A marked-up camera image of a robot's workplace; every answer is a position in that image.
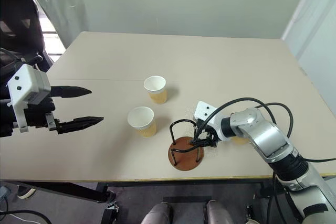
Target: gray floor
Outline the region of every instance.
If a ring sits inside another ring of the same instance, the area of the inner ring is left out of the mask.
[[[8,197],[9,209],[29,209],[45,214],[53,224],[99,224],[105,204],[75,199],[60,195],[36,191],[28,199],[21,200],[16,197],[16,186],[1,183],[12,190]],[[96,183],[80,183],[83,186],[95,188]],[[259,184],[224,184],[224,185],[174,185],[174,186],[141,186],[109,188],[117,194],[117,203],[120,207],[119,224],[139,224],[146,213],[163,197],[172,196],[210,196],[223,204],[232,215],[235,223],[245,223],[246,206],[253,205],[254,212],[260,223],[265,223],[266,200],[255,198]],[[203,224],[203,203],[174,203],[175,224]],[[292,218],[287,204],[281,197],[281,206],[288,218],[288,223],[296,223]],[[273,205],[271,223],[281,223],[276,207]],[[29,214],[20,214],[22,218],[44,223],[39,217]],[[6,216],[3,224],[25,223],[12,216]]]

